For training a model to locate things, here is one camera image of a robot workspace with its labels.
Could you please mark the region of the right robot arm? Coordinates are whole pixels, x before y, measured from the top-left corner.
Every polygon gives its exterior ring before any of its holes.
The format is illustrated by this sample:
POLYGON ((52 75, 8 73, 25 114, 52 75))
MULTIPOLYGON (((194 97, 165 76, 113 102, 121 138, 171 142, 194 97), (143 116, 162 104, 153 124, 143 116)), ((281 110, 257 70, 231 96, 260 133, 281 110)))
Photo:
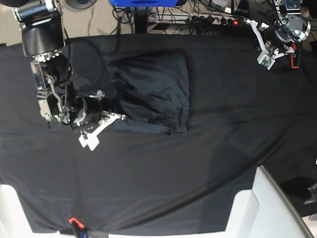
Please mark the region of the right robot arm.
POLYGON ((40 114, 48 124, 56 122, 84 132, 126 119, 106 107, 103 91, 80 95, 74 89, 70 55, 61 51, 70 43, 57 0, 24 0, 12 11, 20 25, 24 55, 33 58, 30 66, 40 114))

